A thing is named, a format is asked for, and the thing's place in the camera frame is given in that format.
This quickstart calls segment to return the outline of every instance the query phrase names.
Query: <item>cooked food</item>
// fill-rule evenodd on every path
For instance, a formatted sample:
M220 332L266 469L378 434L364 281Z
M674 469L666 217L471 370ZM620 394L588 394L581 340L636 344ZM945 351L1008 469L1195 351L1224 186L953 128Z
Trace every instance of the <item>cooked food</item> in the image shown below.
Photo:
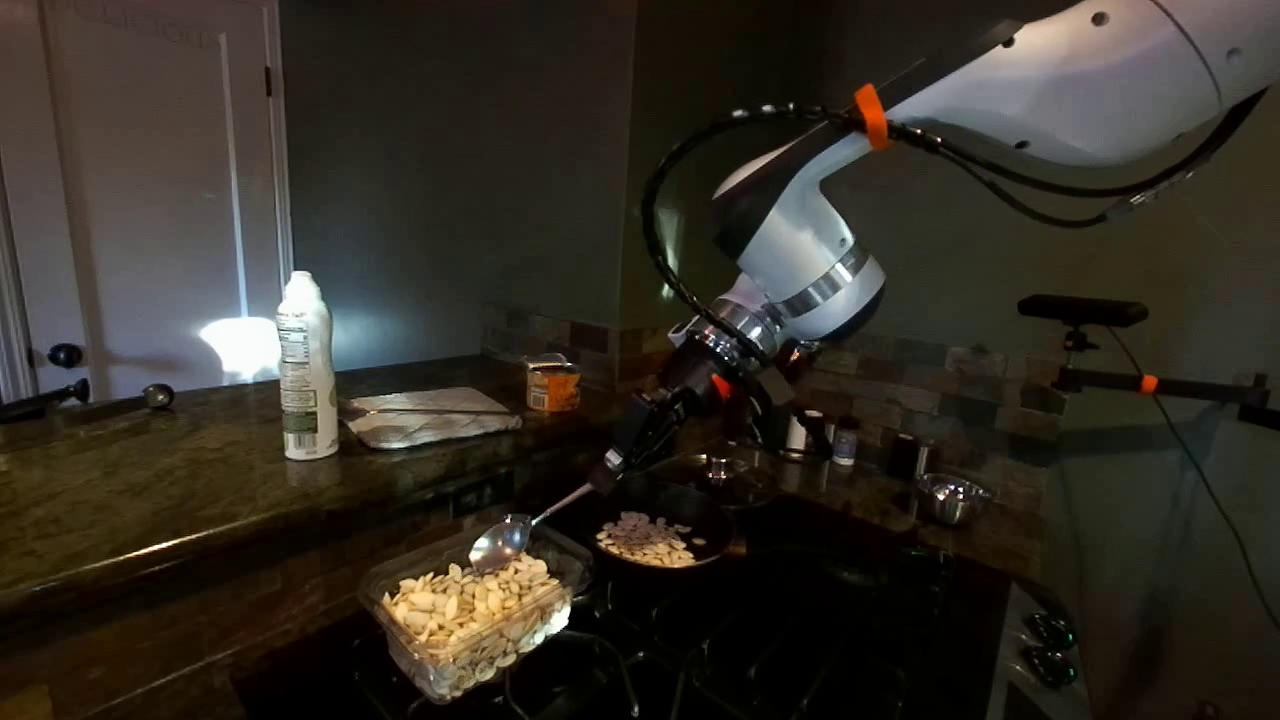
M696 537L689 537L683 524L669 524L660 515L646 515L646 513L620 513L618 524L606 524L596 531L596 546L620 561L634 563L658 563L658 568L692 568L692 546Z
M393 641L396 664L434 696L452 701L570 623L572 594L536 558L517 558L500 572L447 563L401 582L384 596L403 629Z

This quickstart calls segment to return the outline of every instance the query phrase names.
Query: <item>stove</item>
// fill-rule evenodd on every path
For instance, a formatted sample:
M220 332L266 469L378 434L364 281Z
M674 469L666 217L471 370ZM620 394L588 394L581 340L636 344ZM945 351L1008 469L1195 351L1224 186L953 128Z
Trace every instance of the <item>stove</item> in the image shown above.
M572 623L434 705L353 616L236 690L248 717L425 720L1079 720L1070 616L1027 583L810 502L740 507L750 553L658 572L602 561ZM588 546L583 505L555 527Z

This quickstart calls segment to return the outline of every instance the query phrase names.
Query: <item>light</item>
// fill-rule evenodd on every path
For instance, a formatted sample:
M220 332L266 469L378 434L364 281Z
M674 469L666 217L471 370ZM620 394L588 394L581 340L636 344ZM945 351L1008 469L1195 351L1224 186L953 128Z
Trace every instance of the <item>light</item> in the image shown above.
M224 363L224 379L262 379L279 371L279 336L269 315L220 315L201 329L201 340Z

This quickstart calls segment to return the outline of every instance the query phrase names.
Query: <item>spoon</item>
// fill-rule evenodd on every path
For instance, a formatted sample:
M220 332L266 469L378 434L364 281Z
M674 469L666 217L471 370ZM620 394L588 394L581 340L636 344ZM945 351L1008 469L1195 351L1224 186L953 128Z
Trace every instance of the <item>spoon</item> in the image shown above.
M536 515L520 515L520 513L503 515L500 524L494 524L489 531L480 531L480 537L471 541L470 563L471 563L471 568L486 568L486 572L503 568L517 553L527 548L532 527L536 527L539 522L549 522L549 515L555 515L562 507L575 505L575 502L588 496L591 489L596 489L596 486L583 481L581 489L572 489L570 496L562 496L555 505L549 505L549 507L536 513Z

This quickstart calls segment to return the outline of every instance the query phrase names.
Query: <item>frying pan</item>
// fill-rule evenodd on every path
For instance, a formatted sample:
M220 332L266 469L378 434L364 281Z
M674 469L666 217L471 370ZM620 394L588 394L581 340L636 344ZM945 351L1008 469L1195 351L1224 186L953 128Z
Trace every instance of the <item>frying pan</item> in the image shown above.
M620 513L646 513L649 522L683 524L689 527L683 541L689 541L696 563L660 568L660 563L636 563L636 561L625 561L625 558L602 548L596 531L606 524L620 522ZM745 558L745 531L738 527L734 513L720 507L716 496L708 496L692 481L660 478L660 473L620 481L610 496L602 496L596 527L588 541L610 563L646 568L646 572L675 572L675 575Z

